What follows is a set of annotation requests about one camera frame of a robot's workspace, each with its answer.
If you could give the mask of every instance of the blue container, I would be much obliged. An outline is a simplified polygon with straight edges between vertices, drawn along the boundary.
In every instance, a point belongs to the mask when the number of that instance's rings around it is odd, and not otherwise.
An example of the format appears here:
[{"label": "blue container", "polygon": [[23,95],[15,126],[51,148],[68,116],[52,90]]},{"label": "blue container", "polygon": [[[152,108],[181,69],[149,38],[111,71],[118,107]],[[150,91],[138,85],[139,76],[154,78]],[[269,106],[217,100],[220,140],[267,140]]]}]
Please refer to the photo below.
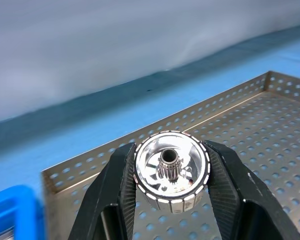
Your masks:
[{"label": "blue container", "polygon": [[10,228],[15,240],[37,239],[36,199],[27,186],[0,192],[0,233]]}]

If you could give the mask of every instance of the reflective metal surface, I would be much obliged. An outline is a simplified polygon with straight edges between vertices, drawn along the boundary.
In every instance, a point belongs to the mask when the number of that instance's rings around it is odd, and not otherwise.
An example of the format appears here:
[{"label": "reflective metal surface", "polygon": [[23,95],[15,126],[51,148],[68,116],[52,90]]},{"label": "reflective metal surface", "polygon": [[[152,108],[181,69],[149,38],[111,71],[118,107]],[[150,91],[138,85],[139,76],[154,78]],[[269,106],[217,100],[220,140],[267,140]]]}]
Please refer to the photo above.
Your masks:
[{"label": "reflective metal surface", "polygon": [[209,174],[205,147],[187,133],[156,133],[137,147],[134,173],[137,187],[154,208],[163,212],[181,213],[193,208]]},{"label": "reflective metal surface", "polygon": [[[300,79],[268,72],[43,171],[49,239],[68,238],[85,190],[115,148],[132,141],[140,144],[168,130],[235,149],[268,185],[300,232]],[[198,195],[193,209],[175,215],[151,207],[137,190],[134,239],[220,240],[209,196],[203,191]]]},{"label": "reflective metal surface", "polygon": [[14,228],[9,228],[0,233],[0,240],[14,240]]}]

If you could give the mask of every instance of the metal cylinder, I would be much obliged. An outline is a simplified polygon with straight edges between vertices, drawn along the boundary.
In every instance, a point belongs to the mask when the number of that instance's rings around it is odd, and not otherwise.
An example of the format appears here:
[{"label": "metal cylinder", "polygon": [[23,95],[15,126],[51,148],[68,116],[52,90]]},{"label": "metal cylinder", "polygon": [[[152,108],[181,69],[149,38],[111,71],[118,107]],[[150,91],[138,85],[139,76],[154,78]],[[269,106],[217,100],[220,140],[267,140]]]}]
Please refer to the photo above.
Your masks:
[{"label": "metal cylinder", "polygon": [[181,172],[181,160],[174,149],[168,148],[161,152],[159,169],[169,181],[173,182],[178,179]]},{"label": "metal cylinder", "polygon": [[168,213],[192,209],[204,195],[210,174],[207,149],[179,131],[151,135],[136,149],[134,180],[154,208]]}]

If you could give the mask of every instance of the perforated metal tray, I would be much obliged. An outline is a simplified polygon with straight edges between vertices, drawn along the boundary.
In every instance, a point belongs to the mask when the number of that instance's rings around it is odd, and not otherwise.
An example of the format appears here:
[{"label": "perforated metal tray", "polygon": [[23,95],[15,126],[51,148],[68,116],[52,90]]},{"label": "perforated metal tray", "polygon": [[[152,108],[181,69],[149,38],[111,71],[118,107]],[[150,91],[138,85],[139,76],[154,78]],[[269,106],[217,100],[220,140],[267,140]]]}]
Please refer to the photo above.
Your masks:
[{"label": "perforated metal tray", "polygon": [[[49,239],[68,238],[85,190],[115,148],[164,130],[235,149],[300,231],[300,79],[270,71],[44,170]],[[135,240],[221,239],[208,193],[191,211],[175,215],[155,211],[138,191],[136,200]]]}]

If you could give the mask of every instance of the white wall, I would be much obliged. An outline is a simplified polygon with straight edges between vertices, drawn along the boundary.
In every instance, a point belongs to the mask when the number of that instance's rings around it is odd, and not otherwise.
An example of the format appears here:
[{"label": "white wall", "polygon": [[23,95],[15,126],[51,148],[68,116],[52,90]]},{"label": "white wall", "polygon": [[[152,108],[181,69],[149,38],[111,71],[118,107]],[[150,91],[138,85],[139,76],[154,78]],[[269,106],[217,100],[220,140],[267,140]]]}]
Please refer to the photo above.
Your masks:
[{"label": "white wall", "polygon": [[0,121],[300,25],[300,0],[0,0]]}]

